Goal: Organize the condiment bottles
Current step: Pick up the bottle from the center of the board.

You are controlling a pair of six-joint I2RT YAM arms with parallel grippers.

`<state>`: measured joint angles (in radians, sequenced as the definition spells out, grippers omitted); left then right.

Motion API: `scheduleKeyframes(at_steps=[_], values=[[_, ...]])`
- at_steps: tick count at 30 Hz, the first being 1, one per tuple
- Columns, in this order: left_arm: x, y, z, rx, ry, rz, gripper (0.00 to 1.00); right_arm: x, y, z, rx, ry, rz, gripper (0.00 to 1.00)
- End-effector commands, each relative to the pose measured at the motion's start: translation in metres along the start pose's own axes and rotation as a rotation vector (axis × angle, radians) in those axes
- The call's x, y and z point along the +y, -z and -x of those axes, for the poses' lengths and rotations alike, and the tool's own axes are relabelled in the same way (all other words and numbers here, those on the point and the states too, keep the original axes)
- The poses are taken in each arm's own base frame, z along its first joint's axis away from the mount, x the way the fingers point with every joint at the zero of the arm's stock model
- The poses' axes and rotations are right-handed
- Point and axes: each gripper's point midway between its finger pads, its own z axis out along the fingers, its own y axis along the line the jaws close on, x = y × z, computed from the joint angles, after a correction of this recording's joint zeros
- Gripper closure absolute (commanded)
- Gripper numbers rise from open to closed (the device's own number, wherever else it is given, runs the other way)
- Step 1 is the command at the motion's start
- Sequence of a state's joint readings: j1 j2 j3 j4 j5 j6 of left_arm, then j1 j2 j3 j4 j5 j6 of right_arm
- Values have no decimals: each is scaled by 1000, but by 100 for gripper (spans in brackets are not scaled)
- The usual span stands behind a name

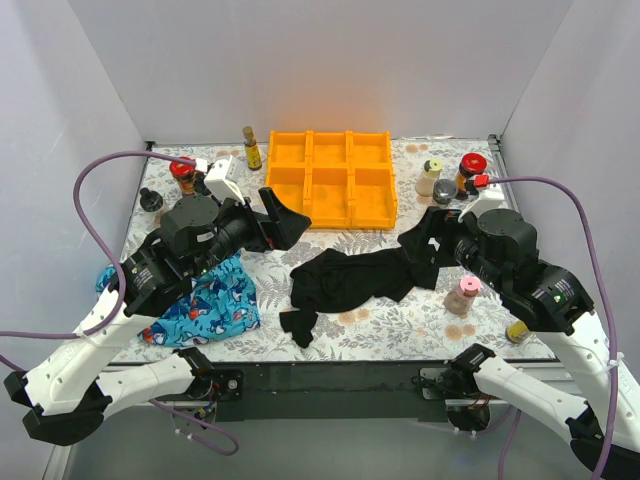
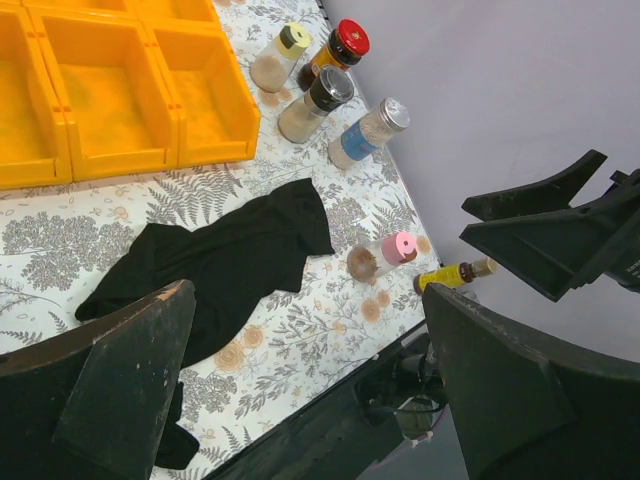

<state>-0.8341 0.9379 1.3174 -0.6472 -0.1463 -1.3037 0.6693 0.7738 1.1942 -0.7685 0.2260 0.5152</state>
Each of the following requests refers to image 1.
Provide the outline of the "yellow-lid spice shaker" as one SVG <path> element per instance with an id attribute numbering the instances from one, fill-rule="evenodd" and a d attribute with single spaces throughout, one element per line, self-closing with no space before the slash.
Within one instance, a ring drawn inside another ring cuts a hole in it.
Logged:
<path id="1" fill-rule="evenodd" d="M 423 164 L 422 171 L 416 181 L 415 191 L 422 197 L 430 197 L 436 181 L 440 178 L 443 168 L 439 159 L 429 159 Z"/>

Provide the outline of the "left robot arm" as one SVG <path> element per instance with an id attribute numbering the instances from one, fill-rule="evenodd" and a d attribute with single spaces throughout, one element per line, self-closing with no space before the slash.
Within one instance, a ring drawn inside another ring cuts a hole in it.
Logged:
<path id="1" fill-rule="evenodd" d="M 193 280 L 222 261 L 241 249 L 288 250 L 298 242 L 310 218 L 287 208 L 269 187 L 259 194 L 263 213 L 253 211 L 247 199 L 180 199 L 117 265 L 71 338 L 40 365 L 6 377 L 11 400 L 28 409 L 22 423 L 30 438 L 73 445 L 121 410 L 167 395 L 200 400 L 215 388 L 214 367 L 195 346 L 140 367 L 105 368 L 133 337 L 189 296 Z"/>

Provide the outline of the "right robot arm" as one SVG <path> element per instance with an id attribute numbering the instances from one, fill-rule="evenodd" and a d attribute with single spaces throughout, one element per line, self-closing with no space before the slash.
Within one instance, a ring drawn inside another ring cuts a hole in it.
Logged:
<path id="1" fill-rule="evenodd" d="M 473 344 L 439 378 L 452 394 L 481 392 L 546 425 L 602 479 L 639 476 L 639 384 L 609 349 L 594 302 L 568 270 L 540 259 L 537 231 L 511 209 L 475 216 L 430 207 L 398 241 L 427 268 L 460 266 L 498 294 L 502 306 L 545 343 L 580 389 L 566 394 L 517 370 L 491 349 Z"/>

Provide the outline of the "pink-lid spice shaker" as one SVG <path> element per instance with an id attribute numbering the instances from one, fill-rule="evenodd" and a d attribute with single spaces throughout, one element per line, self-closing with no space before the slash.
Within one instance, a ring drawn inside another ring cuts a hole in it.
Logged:
<path id="1" fill-rule="evenodd" d="M 460 317 L 465 317 L 482 289 L 481 281 L 475 276 L 464 276 L 444 298 L 445 309 Z"/>

